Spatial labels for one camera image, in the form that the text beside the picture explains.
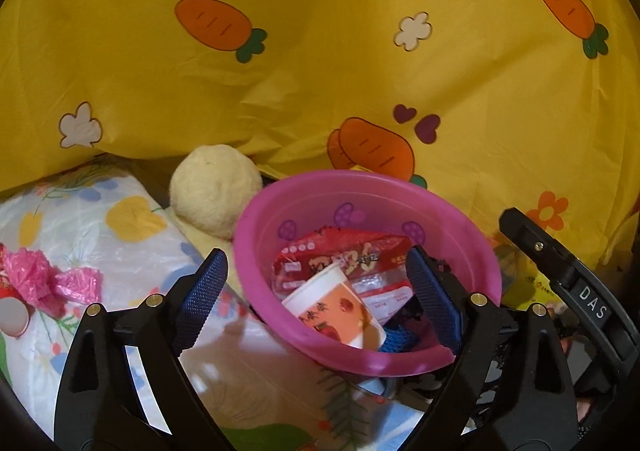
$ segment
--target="yellow fabric backdrop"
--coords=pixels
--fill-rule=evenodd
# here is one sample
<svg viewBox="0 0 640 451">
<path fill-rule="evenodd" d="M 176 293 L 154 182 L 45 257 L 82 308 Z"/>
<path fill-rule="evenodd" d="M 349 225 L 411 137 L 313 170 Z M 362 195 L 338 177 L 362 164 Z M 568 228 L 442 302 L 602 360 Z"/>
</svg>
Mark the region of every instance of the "yellow fabric backdrop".
<svg viewBox="0 0 640 451">
<path fill-rule="evenodd" d="M 214 143 L 283 176 L 330 168 L 330 141 L 334 166 L 425 179 L 488 235 L 517 206 L 591 266 L 632 212 L 627 0 L 581 0 L 609 33 L 595 59 L 544 0 L 182 1 L 6 1 L 0 189 L 99 152 Z M 578 1 L 564 0 L 589 32 Z"/>
</svg>

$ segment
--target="pink bowl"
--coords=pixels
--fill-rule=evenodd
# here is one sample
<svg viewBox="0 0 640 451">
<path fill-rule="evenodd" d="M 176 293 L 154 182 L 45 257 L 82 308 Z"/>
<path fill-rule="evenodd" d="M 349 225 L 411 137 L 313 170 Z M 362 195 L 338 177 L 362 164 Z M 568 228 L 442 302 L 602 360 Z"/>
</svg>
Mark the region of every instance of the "pink bowl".
<svg viewBox="0 0 640 451">
<path fill-rule="evenodd" d="M 262 190 L 242 214 L 234 257 L 247 300 L 282 339 L 320 364 L 369 377 L 427 373 L 453 361 L 427 327 L 413 352 L 360 350 L 325 337 L 292 316 L 271 291 L 271 264 L 295 238 L 324 225 L 408 234 L 445 259 L 469 292 L 499 304 L 500 268 L 478 228 L 458 209 L 415 184 L 350 170 L 292 176 Z"/>
</svg>

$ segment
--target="round stuffed toy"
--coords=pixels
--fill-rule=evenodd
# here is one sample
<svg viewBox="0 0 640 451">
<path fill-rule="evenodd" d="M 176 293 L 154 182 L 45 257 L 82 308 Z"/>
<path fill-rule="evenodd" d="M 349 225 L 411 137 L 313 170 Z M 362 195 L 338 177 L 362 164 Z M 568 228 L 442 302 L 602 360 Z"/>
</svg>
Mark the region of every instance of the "round stuffed toy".
<svg viewBox="0 0 640 451">
<path fill-rule="evenodd" d="M 180 218 L 209 235 L 230 240 L 238 217 L 261 188 L 254 163 L 220 144 L 193 150 L 175 170 L 169 195 Z"/>
</svg>

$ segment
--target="paper cup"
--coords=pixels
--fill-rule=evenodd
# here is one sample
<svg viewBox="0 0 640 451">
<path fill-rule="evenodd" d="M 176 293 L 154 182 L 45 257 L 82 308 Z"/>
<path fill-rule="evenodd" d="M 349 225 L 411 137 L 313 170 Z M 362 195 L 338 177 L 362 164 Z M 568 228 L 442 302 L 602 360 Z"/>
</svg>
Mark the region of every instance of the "paper cup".
<svg viewBox="0 0 640 451">
<path fill-rule="evenodd" d="M 338 263 L 318 272 L 282 302 L 305 325 L 355 348 L 378 350 L 386 334 L 351 289 Z"/>
</svg>

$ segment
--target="blue mesh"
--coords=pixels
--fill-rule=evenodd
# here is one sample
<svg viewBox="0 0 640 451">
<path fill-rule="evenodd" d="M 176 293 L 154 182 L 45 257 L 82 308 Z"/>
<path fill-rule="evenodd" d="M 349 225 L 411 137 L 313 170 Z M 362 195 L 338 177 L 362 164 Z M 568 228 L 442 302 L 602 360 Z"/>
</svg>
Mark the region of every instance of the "blue mesh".
<svg viewBox="0 0 640 451">
<path fill-rule="evenodd" d="M 384 328 L 386 339 L 378 352 L 385 352 L 386 354 L 399 354 L 401 352 L 408 352 L 413 347 L 415 347 L 418 342 L 420 342 L 420 338 L 417 335 L 403 326 L 398 326 L 395 328 Z"/>
<path fill-rule="evenodd" d="M 462 344 L 462 315 L 416 249 L 407 254 L 406 274 L 438 341 L 457 354 Z"/>
<path fill-rule="evenodd" d="M 195 344 L 225 285 L 227 271 L 226 255 L 218 251 L 212 258 L 207 258 L 196 272 L 199 280 L 185 298 L 175 319 L 173 348 L 176 355 Z"/>
</svg>

